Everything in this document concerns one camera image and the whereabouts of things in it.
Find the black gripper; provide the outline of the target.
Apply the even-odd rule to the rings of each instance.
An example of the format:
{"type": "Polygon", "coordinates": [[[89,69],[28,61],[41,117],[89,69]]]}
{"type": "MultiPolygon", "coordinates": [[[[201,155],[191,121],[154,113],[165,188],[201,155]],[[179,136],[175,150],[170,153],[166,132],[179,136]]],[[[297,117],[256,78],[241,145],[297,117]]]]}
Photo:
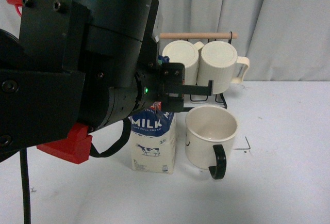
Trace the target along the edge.
{"type": "Polygon", "coordinates": [[[185,67],[182,63],[165,62],[155,68],[137,64],[135,81],[137,97],[134,113],[139,113],[155,102],[161,103],[161,110],[167,112],[189,112],[193,107],[184,107],[184,94],[212,95],[213,81],[207,86],[184,85],[185,67]]]}

